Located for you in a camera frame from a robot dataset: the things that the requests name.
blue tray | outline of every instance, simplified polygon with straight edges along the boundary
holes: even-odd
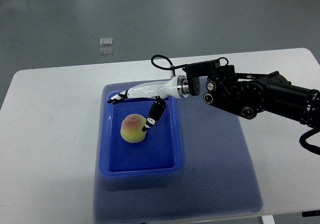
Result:
[[[107,94],[107,102],[115,94]],[[116,105],[105,104],[99,170],[106,177],[166,174],[183,165],[176,99],[165,99],[166,109],[160,121],[147,131],[139,143],[128,143],[120,135],[121,123],[130,114],[147,118],[153,99],[126,99]]]

white table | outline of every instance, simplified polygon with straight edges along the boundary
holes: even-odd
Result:
[[[306,49],[175,58],[172,62],[180,65],[222,56],[235,65],[236,72],[279,70],[294,85],[320,89],[320,66]],[[169,76],[149,60],[17,72],[0,110],[0,223],[92,223],[104,86]],[[299,137],[309,128],[267,112],[251,121],[240,120],[264,205],[259,213],[209,218],[320,209],[320,156],[299,144]],[[320,144],[318,137],[309,141]]]

black robotic arm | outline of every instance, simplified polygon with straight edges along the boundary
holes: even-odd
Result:
[[[211,106],[237,116],[253,119],[268,111],[312,128],[300,138],[300,144],[320,155],[320,147],[310,145],[306,139],[320,132],[320,93],[294,86],[279,74],[240,74],[233,65],[220,65],[220,59],[185,65],[189,92],[200,93],[199,77],[207,76],[204,101]]]

robotic finger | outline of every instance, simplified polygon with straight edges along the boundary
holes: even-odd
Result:
[[[165,111],[166,102],[159,96],[156,96],[155,101],[151,105],[149,110],[148,118],[142,131],[145,132],[158,123],[163,112]]]
[[[120,92],[114,96],[112,96],[109,100],[107,100],[107,103],[112,103],[113,105],[122,102],[123,100],[128,98],[128,90]]]

white robotic hand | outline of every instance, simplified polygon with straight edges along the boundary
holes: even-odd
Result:
[[[143,131],[150,129],[160,120],[166,103],[164,101],[168,96],[173,96],[177,99],[186,98],[189,95],[189,87],[186,76],[174,76],[169,81],[156,81],[134,86],[126,91],[120,92],[112,96],[107,103],[117,104],[124,99],[135,98],[151,98],[155,99],[152,104],[146,125],[142,128]]]

